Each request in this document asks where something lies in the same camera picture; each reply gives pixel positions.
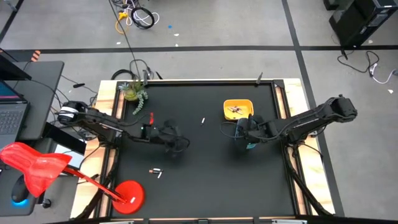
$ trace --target laptop screen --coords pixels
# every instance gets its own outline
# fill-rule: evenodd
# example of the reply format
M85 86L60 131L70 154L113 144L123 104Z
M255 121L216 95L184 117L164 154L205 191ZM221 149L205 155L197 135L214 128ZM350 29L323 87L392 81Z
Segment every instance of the laptop screen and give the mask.
M0 102L21 100L16 92L4 82L0 81Z

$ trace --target yellow plate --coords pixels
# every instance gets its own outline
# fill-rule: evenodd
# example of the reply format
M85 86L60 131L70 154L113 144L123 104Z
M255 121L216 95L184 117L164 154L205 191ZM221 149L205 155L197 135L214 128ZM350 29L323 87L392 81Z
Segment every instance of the yellow plate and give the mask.
M239 108L238 112L233 112L231 108ZM224 117L229 121L236 121L240 118L248 118L249 114L254 115L253 103L250 100L226 100L224 101Z

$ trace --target concrete floor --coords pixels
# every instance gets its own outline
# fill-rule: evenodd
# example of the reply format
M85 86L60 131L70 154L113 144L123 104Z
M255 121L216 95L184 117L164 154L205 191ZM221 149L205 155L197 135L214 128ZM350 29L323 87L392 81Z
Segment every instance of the concrete floor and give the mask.
M328 24L332 12L321 0L287 0L301 46L336 45ZM132 47L279 45L293 46L282 0L142 0L141 4L160 14L150 30L131 27ZM0 7L0 18L4 6ZM374 35L372 44L398 44L398 13ZM24 1L7 35L4 49L90 49L127 47L114 30L114 17L107 1ZM381 61L376 76L385 80L398 68L398 50L375 51ZM398 77L380 85L340 65L340 51L303 51L305 66L317 103L340 93L352 99L358 118L347 124L332 124L325 131L338 190L347 217L398 220ZM237 50L201 52L136 53L164 78L301 78L293 51ZM128 68L129 53L42 54L41 61L63 60L63 75L98 89L120 68ZM365 52L349 56L349 63L366 67ZM59 89L69 99L81 99L85 89L72 89L61 79ZM43 223L66 220L72 205L76 179L60 179L47 192L57 206L35 209L29 217L0 218L0 223Z

